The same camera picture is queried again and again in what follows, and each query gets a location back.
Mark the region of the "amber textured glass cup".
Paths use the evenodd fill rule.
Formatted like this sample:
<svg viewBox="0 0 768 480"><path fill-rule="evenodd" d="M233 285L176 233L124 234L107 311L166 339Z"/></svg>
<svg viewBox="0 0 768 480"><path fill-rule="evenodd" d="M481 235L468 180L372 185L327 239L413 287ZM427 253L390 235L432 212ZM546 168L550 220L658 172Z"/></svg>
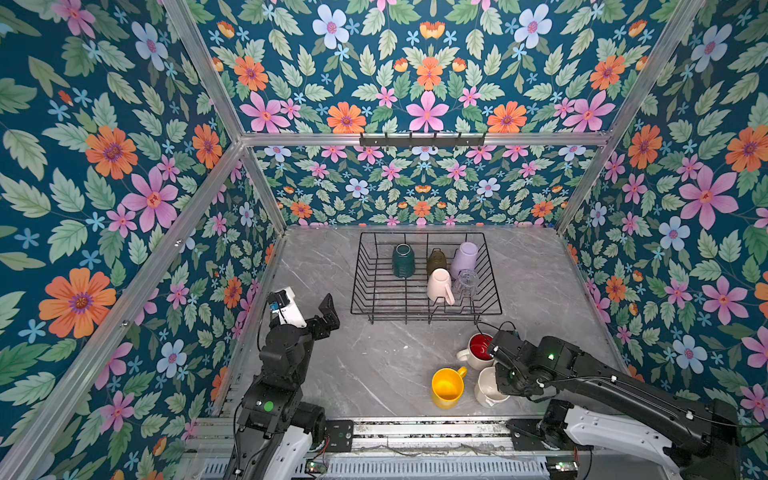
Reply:
<svg viewBox="0 0 768 480"><path fill-rule="evenodd" d="M441 248L434 248L427 258L427 275L431 276L435 270L448 269L448 260L445 252Z"/></svg>

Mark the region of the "yellow mug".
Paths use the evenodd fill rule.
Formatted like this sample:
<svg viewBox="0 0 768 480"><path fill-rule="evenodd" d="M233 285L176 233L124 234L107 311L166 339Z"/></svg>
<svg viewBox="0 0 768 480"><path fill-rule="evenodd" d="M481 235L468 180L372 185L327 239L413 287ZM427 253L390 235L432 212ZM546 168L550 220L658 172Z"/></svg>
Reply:
<svg viewBox="0 0 768 480"><path fill-rule="evenodd" d="M454 408L465 391L466 367L459 369L442 368L431 380L431 398L435 406L443 410Z"/></svg>

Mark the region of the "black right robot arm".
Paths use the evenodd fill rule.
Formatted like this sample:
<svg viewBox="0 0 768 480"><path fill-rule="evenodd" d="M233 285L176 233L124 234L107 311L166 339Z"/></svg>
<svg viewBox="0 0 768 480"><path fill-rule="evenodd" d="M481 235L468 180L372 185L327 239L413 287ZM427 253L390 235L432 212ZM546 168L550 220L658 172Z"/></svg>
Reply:
<svg viewBox="0 0 768 480"><path fill-rule="evenodd" d="M735 408L722 400L701 403L672 395L554 336L533 344L514 330L500 330L487 352L496 362L496 386L504 395L541 402L552 389L611 408L609 414L596 413L549 398L543 417L525 434L550 448L606 448L683 479L740 476L741 427Z"/></svg>

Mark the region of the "black hook rail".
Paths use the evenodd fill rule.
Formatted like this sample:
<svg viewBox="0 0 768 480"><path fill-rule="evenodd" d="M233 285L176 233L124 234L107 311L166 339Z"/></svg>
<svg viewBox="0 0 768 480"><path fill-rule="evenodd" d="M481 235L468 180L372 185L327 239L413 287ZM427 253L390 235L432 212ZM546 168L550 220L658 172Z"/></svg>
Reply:
<svg viewBox="0 0 768 480"><path fill-rule="evenodd" d="M476 147L483 146L486 141L485 134L464 134L464 133L380 133L380 134L361 134L358 137L358 144L361 147Z"/></svg>

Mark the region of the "clear glass cup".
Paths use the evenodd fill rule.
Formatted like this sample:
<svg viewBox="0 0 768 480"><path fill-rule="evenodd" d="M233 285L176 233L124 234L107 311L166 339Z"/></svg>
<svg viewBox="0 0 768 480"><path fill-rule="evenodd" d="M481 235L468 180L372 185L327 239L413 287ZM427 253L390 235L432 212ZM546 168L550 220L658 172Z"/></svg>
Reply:
<svg viewBox="0 0 768 480"><path fill-rule="evenodd" d="M474 270L461 270L456 280L454 295L460 300L474 299L477 295L480 279Z"/></svg>

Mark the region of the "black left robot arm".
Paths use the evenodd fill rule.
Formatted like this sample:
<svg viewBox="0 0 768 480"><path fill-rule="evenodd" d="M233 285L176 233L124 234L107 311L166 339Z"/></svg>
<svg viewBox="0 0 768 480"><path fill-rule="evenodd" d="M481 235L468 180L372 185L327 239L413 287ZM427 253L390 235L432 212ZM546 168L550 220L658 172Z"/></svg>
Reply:
<svg viewBox="0 0 768 480"><path fill-rule="evenodd" d="M290 479L310 451L329 444L325 410L303 400L302 385L315 342L340 327L333 297L326 294L309 319L287 289L271 293L268 305L261 370L236 408L226 479Z"/></svg>

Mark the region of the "aluminium frame post right rear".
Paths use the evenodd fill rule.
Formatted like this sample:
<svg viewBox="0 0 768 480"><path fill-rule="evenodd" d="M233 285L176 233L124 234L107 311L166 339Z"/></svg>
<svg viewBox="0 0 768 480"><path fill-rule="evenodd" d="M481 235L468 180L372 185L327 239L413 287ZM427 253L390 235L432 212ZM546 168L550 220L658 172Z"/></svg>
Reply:
<svg viewBox="0 0 768 480"><path fill-rule="evenodd" d="M579 208L599 179L601 171L615 152L645 98L657 83L662 70L668 64L684 35L693 25L698 12L705 5L706 2L704 0L683 0L677 3L670 21L664 27L657 43L650 52L646 66L640 72L637 81L619 108L608 130L606 145L602 146L595 154L571 195L569 204L556 226L559 236L565 236L568 226L574 220Z"/></svg>

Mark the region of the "white mug red inside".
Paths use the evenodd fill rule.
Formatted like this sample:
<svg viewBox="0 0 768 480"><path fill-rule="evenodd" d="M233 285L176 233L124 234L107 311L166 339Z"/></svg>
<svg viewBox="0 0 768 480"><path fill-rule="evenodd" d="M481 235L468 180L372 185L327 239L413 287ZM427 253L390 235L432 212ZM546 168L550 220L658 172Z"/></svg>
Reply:
<svg viewBox="0 0 768 480"><path fill-rule="evenodd" d="M493 338L487 334L474 334L469 339L467 347L456 354L456 359L478 371L491 367L494 364L494 358L489 353L492 340Z"/></svg>

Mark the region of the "aluminium frame post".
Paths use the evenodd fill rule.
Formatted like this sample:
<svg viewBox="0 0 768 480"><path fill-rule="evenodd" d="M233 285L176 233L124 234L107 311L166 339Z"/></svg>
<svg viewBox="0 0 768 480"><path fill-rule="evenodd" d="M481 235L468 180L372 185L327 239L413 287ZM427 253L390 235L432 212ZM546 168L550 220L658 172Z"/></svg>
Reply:
<svg viewBox="0 0 768 480"><path fill-rule="evenodd" d="M704 0L683 0L677 3L670 21L664 27L657 43L650 52L646 66L640 72L637 81L619 108L608 130L606 145L602 146L595 154L571 195L569 204L556 226L559 236L565 236L568 226L574 220L579 208L599 179L601 171L615 152L645 98L657 83L662 70L668 64L684 35L693 25L698 12L705 5L706 2Z"/></svg>
<svg viewBox="0 0 768 480"><path fill-rule="evenodd" d="M243 142L246 134L233 102L217 73L209 49L205 44L191 10L186 1L165 1L164 6L169 19L182 41L190 60L195 67L200 81L206 90L216 113L223 122L229 140L234 148L245 149L243 160L247 173L254 182L255 191L262 201L265 211L278 238L285 234L286 222L277 206L277 201L269 187L267 177L258 165L253 149Z"/></svg>

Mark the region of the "aluminium frame post left rear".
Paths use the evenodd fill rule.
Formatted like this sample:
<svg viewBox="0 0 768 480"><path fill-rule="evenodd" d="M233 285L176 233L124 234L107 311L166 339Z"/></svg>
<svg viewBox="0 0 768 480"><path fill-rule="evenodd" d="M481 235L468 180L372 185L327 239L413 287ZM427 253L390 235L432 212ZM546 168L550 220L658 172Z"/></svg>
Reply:
<svg viewBox="0 0 768 480"><path fill-rule="evenodd" d="M246 134L233 102L217 73L209 49L205 44L191 10L186 1L165 1L164 6L169 19L182 41L190 60L195 67L200 81L206 90L216 113L223 122L229 140L234 148L245 149L243 160L247 173L254 182L255 191L262 201L265 211L278 238L285 234L286 222L277 206L277 201L269 187L267 177L258 165L253 149L243 142Z"/></svg>

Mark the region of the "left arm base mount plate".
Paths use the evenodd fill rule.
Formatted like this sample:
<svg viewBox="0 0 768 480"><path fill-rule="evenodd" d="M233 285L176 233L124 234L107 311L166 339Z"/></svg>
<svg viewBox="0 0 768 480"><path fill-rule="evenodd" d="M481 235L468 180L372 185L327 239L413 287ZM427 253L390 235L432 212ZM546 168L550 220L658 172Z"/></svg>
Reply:
<svg viewBox="0 0 768 480"><path fill-rule="evenodd" d="M324 453L348 453L352 451L355 422L350 419L326 420L321 435L321 451Z"/></svg>

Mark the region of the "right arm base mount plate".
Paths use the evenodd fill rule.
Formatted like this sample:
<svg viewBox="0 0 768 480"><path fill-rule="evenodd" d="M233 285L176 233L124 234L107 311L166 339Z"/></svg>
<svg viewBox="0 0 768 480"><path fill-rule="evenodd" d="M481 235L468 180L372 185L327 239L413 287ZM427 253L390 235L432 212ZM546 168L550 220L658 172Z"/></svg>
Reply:
<svg viewBox="0 0 768 480"><path fill-rule="evenodd" d="M516 450L587 452L593 449L593 446L575 443L561 424L544 418L512 418L505 422L505 427Z"/></svg>

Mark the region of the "dark green mug white inside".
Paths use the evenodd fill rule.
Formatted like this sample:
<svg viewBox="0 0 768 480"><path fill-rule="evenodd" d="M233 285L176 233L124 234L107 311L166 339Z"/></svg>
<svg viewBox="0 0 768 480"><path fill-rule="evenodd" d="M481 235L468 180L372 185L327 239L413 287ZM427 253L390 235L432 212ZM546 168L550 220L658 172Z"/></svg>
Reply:
<svg viewBox="0 0 768 480"><path fill-rule="evenodd" d="M392 270L397 278L410 278L415 272L415 254L413 248L406 243L395 246L392 253Z"/></svg>

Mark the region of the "lilac plastic cup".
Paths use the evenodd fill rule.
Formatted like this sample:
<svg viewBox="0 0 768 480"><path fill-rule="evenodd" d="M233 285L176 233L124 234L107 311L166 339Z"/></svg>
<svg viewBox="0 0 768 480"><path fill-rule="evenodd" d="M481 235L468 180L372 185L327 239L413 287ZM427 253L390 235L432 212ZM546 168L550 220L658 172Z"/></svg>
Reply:
<svg viewBox="0 0 768 480"><path fill-rule="evenodd" d="M473 242L463 242L457 248L450 262L450 273L457 279L465 271L474 272L479 255L479 248Z"/></svg>

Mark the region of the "cream mug pink handle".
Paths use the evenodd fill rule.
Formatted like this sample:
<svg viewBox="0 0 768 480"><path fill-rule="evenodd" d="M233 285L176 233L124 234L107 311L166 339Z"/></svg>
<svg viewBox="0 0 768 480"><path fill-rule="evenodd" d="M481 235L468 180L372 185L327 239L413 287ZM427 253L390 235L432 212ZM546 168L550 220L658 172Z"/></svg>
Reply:
<svg viewBox="0 0 768 480"><path fill-rule="evenodd" d="M433 304L442 303L449 306L455 304L452 278L448 270L437 268L432 271L427 282L427 296Z"/></svg>

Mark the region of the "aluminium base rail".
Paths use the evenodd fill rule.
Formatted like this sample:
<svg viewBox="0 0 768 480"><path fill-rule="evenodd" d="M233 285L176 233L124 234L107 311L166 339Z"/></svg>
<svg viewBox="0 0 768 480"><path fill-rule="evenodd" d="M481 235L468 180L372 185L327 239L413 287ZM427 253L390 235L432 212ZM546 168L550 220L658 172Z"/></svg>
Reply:
<svg viewBox="0 0 768 480"><path fill-rule="evenodd" d="M290 479L677 479L606 448L516 450L505 427L523 416L358 417L348 453L310 451ZM176 478L226 479L233 423L207 418L188 441Z"/></svg>

